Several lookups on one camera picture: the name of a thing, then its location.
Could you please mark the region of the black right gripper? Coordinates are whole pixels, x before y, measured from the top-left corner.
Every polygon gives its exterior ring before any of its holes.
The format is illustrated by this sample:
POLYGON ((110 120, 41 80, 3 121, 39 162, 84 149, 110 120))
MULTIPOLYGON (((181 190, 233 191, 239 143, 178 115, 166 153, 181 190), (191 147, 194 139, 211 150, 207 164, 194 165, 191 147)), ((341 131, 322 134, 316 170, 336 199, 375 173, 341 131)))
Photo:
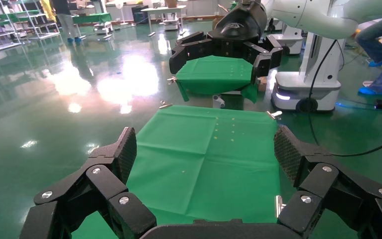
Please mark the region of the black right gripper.
POLYGON ((251 84, 280 66, 283 48, 273 35, 260 40, 267 24, 265 7, 256 1, 238 4, 207 34, 203 31, 176 40, 169 69, 176 74, 187 61, 207 56, 242 57, 253 65, 251 84))

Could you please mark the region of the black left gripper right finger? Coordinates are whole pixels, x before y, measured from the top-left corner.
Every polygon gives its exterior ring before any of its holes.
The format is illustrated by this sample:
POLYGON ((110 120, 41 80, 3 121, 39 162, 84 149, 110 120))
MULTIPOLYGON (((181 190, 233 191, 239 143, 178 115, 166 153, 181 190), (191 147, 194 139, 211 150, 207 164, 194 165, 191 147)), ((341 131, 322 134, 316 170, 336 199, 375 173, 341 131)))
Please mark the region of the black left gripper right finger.
POLYGON ((310 236, 325 210, 338 215, 360 239, 382 239, 382 184, 340 164, 326 149, 300 141, 281 125, 274 155, 295 193, 279 224, 310 236))

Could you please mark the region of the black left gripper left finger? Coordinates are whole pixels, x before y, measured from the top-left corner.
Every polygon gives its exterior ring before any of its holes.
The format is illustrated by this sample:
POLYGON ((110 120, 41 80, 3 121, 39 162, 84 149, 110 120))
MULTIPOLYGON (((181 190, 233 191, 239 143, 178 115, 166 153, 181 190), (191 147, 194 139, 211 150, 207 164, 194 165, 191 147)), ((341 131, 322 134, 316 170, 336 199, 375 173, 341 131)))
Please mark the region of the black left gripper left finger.
POLYGON ((20 238, 69 239, 95 212, 118 238, 142 237, 156 217, 127 187, 136 155, 135 130, 126 127, 115 143, 94 149, 77 171, 34 197, 20 238))

